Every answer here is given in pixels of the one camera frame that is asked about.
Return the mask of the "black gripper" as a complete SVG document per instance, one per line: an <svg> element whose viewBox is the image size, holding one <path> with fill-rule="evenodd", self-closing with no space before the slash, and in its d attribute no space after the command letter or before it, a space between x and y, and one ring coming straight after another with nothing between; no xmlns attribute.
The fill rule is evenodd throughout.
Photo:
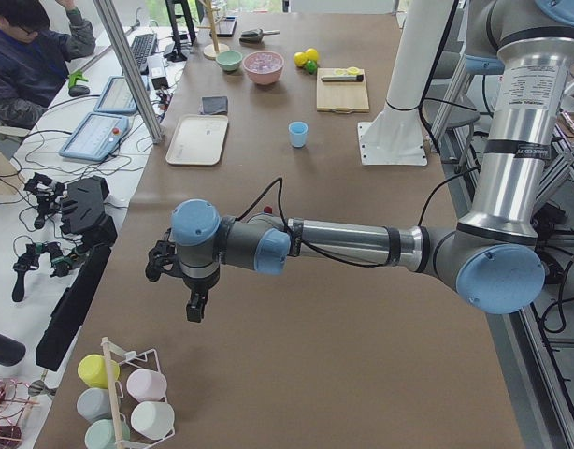
<svg viewBox="0 0 574 449"><path fill-rule="evenodd" d="M186 305L187 320L192 323L201 323L208 303L208 291L220 279L220 265L212 262L206 266L192 267L180 262L179 269L183 282L191 290Z"/></svg>

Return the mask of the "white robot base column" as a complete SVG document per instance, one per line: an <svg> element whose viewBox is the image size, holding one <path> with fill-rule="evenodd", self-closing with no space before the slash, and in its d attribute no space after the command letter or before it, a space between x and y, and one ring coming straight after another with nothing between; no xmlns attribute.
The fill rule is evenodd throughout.
<svg viewBox="0 0 574 449"><path fill-rule="evenodd" d="M457 5L437 0L413 1L409 6L384 108L374 121L358 123L363 165L427 164L420 120L423 93Z"/></svg>

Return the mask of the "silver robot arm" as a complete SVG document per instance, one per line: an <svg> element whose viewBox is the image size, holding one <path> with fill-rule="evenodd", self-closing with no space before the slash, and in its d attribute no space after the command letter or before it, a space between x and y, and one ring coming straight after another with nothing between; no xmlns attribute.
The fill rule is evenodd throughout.
<svg viewBox="0 0 574 449"><path fill-rule="evenodd" d="M359 268L401 266L441 280L465 302L507 314L540 294L545 269L531 225L538 185L574 64L574 1L471 1L462 65L502 84L469 212L454 230L336 224L246 210L221 216L209 202L177 205L151 254L149 280L180 278L187 318L204 316L221 265L278 275L289 257L317 254Z"/></svg>

